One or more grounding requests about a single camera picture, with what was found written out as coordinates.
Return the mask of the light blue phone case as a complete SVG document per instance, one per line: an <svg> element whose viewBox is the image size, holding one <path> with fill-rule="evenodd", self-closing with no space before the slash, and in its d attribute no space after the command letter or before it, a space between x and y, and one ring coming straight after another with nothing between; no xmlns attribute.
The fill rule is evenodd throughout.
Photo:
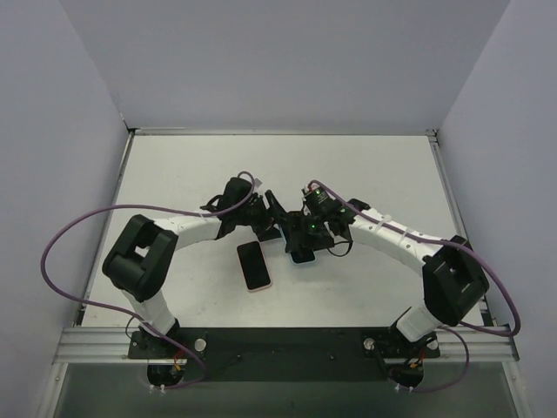
<svg viewBox="0 0 557 418"><path fill-rule="evenodd" d="M282 226L279 228L279 230L285 242L285 246L289 246L289 244L291 243L289 233ZM303 248L302 250L299 251L285 250L285 253L289 256L291 262L294 265L303 265L303 264L312 263L316 259L314 251L306 248Z"/></svg>

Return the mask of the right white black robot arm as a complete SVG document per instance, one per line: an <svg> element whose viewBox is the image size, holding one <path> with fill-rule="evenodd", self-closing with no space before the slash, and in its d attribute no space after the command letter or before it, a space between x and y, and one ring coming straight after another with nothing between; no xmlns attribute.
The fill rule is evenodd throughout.
<svg viewBox="0 0 557 418"><path fill-rule="evenodd" d="M306 188L304 193L301 210L275 209L288 253L331 249L340 237L350 245L369 246L419 275L422 302L393 323L403 339L416 342L441 325L458 325L487 292L487 277L469 255L463 237L455 235L444 242L392 220L363 201L342 203L321 186Z"/></svg>

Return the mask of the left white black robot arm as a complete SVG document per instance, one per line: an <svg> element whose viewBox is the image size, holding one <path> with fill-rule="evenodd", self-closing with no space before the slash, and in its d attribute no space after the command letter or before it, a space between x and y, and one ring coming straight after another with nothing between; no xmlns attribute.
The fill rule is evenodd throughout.
<svg viewBox="0 0 557 418"><path fill-rule="evenodd" d="M147 347L159 358L178 350L178 320L163 295L167 273L176 251L204 241L222 239L238 226L249 226L261 241L280 236L284 208L272 192L257 192L246 179L232 177L225 189L205 206L205 212L164 219L132 216L102 265L111 280L140 316L149 335Z"/></svg>

